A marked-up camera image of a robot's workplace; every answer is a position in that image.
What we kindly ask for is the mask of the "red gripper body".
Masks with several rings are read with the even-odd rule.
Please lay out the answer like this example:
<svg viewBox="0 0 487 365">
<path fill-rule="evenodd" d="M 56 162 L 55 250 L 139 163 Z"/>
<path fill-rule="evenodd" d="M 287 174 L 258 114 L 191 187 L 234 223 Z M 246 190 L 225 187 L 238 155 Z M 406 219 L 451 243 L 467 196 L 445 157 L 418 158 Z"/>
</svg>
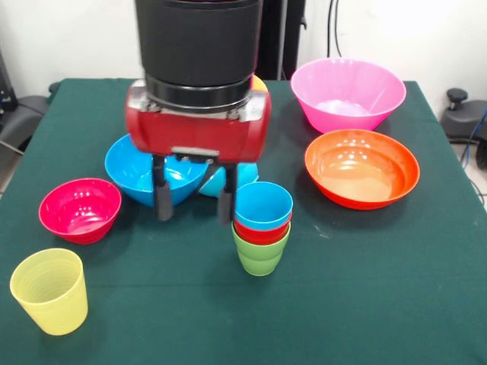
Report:
<svg viewBox="0 0 487 365">
<path fill-rule="evenodd" d="M 169 109 L 150 111 L 143 90 L 126 99 L 126 124 L 142 152 L 215 158 L 219 163 L 257 161 L 265 145 L 272 110 L 267 92 L 253 91 L 231 118 L 225 113 L 190 115 Z"/>
</svg>

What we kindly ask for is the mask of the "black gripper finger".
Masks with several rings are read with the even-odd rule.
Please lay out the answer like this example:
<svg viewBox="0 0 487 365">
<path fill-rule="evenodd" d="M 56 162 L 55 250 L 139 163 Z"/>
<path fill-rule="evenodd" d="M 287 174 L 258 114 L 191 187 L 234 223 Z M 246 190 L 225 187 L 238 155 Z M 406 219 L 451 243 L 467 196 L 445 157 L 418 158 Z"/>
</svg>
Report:
<svg viewBox="0 0 487 365">
<path fill-rule="evenodd" d="M 234 219 L 236 191 L 237 191 L 237 164 L 224 165 L 225 183 L 218 197 L 218 218 L 221 224 L 229 224 Z"/>
<path fill-rule="evenodd" d="M 164 175 L 164 157 L 152 157 L 152 180 L 154 190 L 154 209 L 159 221 L 168 221 L 173 216 L 170 184 Z"/>
</svg>

